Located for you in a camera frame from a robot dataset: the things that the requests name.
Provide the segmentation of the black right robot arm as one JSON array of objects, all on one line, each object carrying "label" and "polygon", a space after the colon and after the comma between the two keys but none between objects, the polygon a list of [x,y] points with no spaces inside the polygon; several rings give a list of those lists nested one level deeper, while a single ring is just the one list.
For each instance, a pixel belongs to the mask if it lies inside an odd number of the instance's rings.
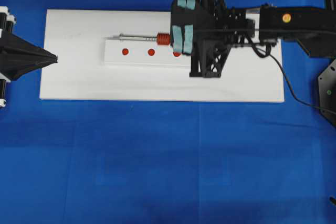
[{"label": "black right robot arm", "polygon": [[278,40],[296,42],[311,58],[335,57],[335,12],[323,8],[255,7],[259,20],[247,18],[249,8],[229,8],[225,0],[173,0],[170,45],[191,57],[191,77],[219,78],[233,48],[250,47],[260,58],[271,54]]}]

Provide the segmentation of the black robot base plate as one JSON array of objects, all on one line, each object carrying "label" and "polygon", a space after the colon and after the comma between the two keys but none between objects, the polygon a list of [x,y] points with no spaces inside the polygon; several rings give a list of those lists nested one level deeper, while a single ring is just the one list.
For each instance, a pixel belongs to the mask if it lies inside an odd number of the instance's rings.
[{"label": "black robot base plate", "polygon": [[319,106],[321,115],[335,127],[335,60],[318,76]]}]

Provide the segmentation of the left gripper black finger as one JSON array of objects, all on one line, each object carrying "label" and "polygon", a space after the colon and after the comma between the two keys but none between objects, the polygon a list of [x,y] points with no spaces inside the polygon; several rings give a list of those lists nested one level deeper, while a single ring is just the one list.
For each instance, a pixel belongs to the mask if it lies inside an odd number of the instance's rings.
[{"label": "left gripper black finger", "polygon": [[46,51],[44,48],[35,46],[7,31],[1,32],[1,50],[9,53],[41,56],[57,60],[57,56],[51,52]]},{"label": "left gripper black finger", "polygon": [[1,79],[15,81],[31,71],[57,63],[57,60],[57,57],[2,57]]}]

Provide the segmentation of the left arm black white gripper body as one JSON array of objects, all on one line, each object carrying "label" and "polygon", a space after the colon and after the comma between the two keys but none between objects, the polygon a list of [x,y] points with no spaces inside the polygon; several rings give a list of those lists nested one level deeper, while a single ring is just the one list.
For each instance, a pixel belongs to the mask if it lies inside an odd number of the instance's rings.
[{"label": "left arm black white gripper body", "polygon": [[[9,8],[7,6],[1,6],[1,36],[3,31],[11,33],[15,24],[16,18],[10,14]],[[1,108],[6,106],[5,92],[8,82],[10,82],[10,80],[1,73]]]}]

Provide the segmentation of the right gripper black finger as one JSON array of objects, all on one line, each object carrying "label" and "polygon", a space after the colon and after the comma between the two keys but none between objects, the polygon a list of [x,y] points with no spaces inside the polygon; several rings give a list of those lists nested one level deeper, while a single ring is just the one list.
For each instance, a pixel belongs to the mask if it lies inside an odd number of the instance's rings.
[{"label": "right gripper black finger", "polygon": [[192,78],[220,78],[231,50],[222,39],[197,35],[193,25],[172,25],[171,46],[174,52],[190,57]]},{"label": "right gripper black finger", "polygon": [[223,0],[173,0],[171,26],[193,25],[195,29],[214,29],[223,13]]}]

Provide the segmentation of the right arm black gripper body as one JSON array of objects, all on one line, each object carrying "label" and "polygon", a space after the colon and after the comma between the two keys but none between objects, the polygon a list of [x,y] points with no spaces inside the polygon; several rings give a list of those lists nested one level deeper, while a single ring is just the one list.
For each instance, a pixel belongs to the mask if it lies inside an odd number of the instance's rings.
[{"label": "right arm black gripper body", "polygon": [[215,48],[252,46],[255,35],[255,21],[246,17],[247,8],[215,7],[216,28],[219,41]]}]

